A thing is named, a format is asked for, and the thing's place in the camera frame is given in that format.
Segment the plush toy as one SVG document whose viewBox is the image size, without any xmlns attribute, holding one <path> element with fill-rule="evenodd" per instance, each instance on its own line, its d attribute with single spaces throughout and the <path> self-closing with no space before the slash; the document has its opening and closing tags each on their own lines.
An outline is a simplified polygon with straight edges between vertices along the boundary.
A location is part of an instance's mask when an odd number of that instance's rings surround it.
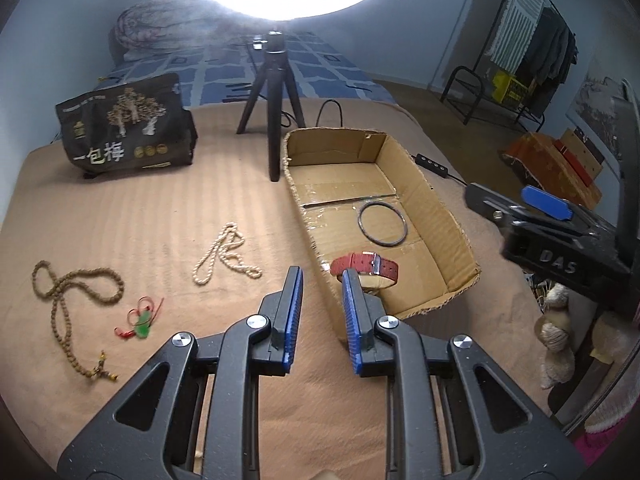
<svg viewBox="0 0 640 480">
<path fill-rule="evenodd" d="M 546 349 L 540 367 L 540 388 L 548 390 L 566 384 L 575 371 L 572 323 L 568 310 L 568 289 L 555 284 L 544 297 L 542 315 L 535 323 L 535 335 Z"/>
</svg>

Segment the blue patterned bed sheet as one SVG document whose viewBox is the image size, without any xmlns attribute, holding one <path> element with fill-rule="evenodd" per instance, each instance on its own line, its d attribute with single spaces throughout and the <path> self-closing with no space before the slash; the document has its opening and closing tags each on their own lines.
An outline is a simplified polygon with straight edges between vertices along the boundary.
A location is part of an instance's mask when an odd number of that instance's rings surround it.
<svg viewBox="0 0 640 480">
<path fill-rule="evenodd" d="M 286 48 L 298 94 L 304 99 L 394 100 L 390 92 L 312 32 L 288 35 Z M 124 62 L 102 77 L 98 87 L 175 73 L 185 107 L 242 102 L 262 62 L 258 41 L 248 38 L 171 53 L 136 52 L 127 54 Z"/>
</svg>

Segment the yellow crate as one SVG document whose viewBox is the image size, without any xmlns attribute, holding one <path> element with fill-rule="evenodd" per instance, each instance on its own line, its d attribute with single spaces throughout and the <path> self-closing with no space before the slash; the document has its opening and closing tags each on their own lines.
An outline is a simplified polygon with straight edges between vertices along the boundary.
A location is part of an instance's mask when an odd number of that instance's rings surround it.
<svg viewBox="0 0 640 480">
<path fill-rule="evenodd" d="M 492 78 L 494 90 L 491 99 L 507 107 L 518 107 L 534 92 L 536 81 L 522 84 L 512 74 L 504 70 L 497 70 Z"/>
</svg>

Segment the folded floral quilt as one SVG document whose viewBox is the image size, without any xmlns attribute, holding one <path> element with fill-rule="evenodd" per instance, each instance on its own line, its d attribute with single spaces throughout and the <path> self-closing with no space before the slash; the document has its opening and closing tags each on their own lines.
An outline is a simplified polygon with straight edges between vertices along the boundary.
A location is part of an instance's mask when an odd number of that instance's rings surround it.
<svg viewBox="0 0 640 480">
<path fill-rule="evenodd" d="M 224 39 L 227 24 L 202 0 L 144 0 L 122 11 L 114 26 L 129 51 L 171 52 Z"/>
</svg>

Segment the open cardboard box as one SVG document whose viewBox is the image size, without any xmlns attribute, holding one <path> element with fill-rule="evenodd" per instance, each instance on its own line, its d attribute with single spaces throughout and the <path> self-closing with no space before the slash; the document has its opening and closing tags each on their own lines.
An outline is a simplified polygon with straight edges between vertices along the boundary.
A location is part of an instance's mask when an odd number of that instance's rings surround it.
<svg viewBox="0 0 640 480">
<path fill-rule="evenodd" d="M 283 141 L 282 170 L 337 330 L 344 327 L 342 286 L 330 263 L 351 252 L 376 252 L 398 264 L 397 283 L 378 293 L 398 318 L 438 309 L 480 279 L 460 223 L 392 136 L 296 129 Z"/>
</svg>

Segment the black snack bag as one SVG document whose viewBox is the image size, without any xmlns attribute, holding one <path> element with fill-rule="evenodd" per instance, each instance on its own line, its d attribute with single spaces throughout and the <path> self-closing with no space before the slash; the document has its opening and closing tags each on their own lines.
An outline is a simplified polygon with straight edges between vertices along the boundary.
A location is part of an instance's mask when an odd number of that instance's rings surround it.
<svg viewBox="0 0 640 480">
<path fill-rule="evenodd" d="M 55 113 L 68 160 L 87 176 L 193 162 L 198 133 L 175 73 L 93 90 Z"/>
</svg>

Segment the black tripod stand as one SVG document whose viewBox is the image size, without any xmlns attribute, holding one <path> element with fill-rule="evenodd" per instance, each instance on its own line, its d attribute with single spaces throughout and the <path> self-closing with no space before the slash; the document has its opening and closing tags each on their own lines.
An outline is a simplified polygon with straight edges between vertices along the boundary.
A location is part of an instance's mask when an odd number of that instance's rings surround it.
<svg viewBox="0 0 640 480">
<path fill-rule="evenodd" d="M 264 47 L 264 62 L 258 68 L 256 77 L 250 87 L 250 95 L 245 103 L 241 119 L 236 129 L 237 134 L 246 131 L 250 116 L 262 89 L 267 89 L 267 140 L 268 168 L 271 182 L 278 182 L 281 177 L 281 143 L 283 91 L 286 91 L 291 102 L 294 124 L 299 128 L 306 127 L 302 103 L 297 91 L 288 50 L 286 50 L 283 32 L 273 30 L 267 36 Z"/>
</svg>

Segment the landscape wall painting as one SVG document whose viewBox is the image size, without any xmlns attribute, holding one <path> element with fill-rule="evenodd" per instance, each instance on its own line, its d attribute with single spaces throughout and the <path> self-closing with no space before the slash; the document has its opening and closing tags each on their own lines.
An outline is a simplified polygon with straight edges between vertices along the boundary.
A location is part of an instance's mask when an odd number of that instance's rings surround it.
<svg viewBox="0 0 640 480">
<path fill-rule="evenodd" d="M 624 96 L 620 76 L 604 67 L 594 56 L 570 108 L 603 142 L 610 152 L 616 145 L 613 98 Z"/>
</svg>

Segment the white striped hanging cloth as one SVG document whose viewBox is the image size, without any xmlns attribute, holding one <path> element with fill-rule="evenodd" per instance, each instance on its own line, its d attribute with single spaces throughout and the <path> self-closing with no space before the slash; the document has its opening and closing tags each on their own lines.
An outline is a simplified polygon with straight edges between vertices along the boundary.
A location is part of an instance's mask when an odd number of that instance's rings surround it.
<svg viewBox="0 0 640 480">
<path fill-rule="evenodd" d="M 487 51 L 490 62 L 514 74 L 533 39 L 546 0 L 504 0 L 494 40 Z"/>
</svg>

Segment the red cord jade pendant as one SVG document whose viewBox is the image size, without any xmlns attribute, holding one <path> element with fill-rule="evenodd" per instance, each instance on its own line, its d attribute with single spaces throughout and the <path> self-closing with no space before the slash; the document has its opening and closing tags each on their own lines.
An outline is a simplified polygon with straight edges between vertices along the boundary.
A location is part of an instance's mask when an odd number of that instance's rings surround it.
<svg viewBox="0 0 640 480">
<path fill-rule="evenodd" d="M 155 302 L 150 296 L 141 297 L 137 305 L 127 313 L 127 327 L 114 328 L 115 336 L 122 340 L 148 338 L 151 328 L 160 314 L 160 310 L 162 310 L 164 301 L 164 298 L 160 298 L 159 302 Z"/>
</svg>

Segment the black clothes rack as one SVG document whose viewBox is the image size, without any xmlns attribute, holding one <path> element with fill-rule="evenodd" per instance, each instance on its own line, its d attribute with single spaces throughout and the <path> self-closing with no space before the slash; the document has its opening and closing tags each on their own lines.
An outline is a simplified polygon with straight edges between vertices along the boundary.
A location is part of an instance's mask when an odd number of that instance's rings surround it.
<svg viewBox="0 0 640 480">
<path fill-rule="evenodd" d="M 552 0 L 501 0 L 475 62 L 452 69 L 440 100 L 466 125 L 540 131 L 555 93 L 578 61 L 574 32 Z"/>
</svg>

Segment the dark hanging clothes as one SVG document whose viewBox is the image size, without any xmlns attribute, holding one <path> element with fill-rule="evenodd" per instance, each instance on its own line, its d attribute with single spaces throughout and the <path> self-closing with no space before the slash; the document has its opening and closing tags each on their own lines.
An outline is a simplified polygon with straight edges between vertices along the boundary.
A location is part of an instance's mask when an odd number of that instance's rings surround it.
<svg viewBox="0 0 640 480">
<path fill-rule="evenodd" d="M 544 114 L 577 55 L 575 35 L 558 12 L 545 6 L 516 71 L 516 80 L 528 89 L 524 104 L 533 115 Z"/>
</svg>

